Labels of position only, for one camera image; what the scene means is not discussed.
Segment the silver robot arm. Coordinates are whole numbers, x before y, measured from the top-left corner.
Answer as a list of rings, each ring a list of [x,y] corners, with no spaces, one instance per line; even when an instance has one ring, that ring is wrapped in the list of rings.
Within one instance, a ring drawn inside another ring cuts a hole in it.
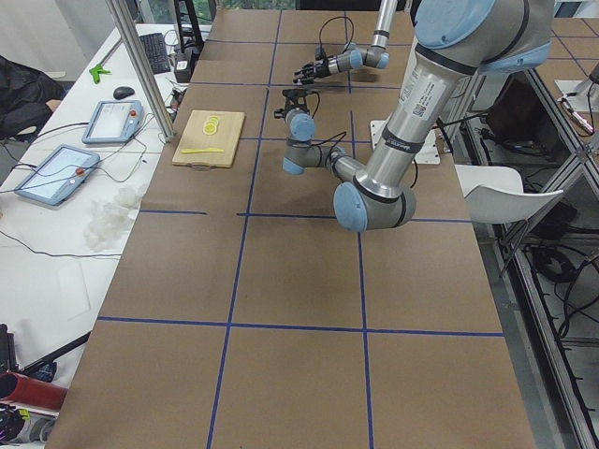
[[[323,79],[338,73],[348,72],[363,66],[385,68],[389,62],[387,43],[389,31],[397,10],[397,0],[384,0],[381,2],[373,41],[368,48],[362,48],[351,41],[354,36],[355,26],[346,16],[336,16],[324,22],[319,30],[319,44],[315,51],[315,61],[304,65],[294,73],[293,82],[296,85],[313,84],[315,79]],[[351,24],[351,36],[346,40],[343,51],[338,55],[327,56],[322,42],[322,32],[327,24],[334,20],[343,19]]]
[[[328,169],[341,183],[333,196],[339,224],[350,231],[393,228],[408,222],[416,198],[402,178],[424,145],[458,81],[479,73],[514,73],[549,55],[551,1],[422,1],[415,8],[415,65],[404,76],[367,164],[341,148],[316,144],[314,119],[299,104],[300,88],[284,92],[275,112],[288,126],[283,169],[301,174]]]

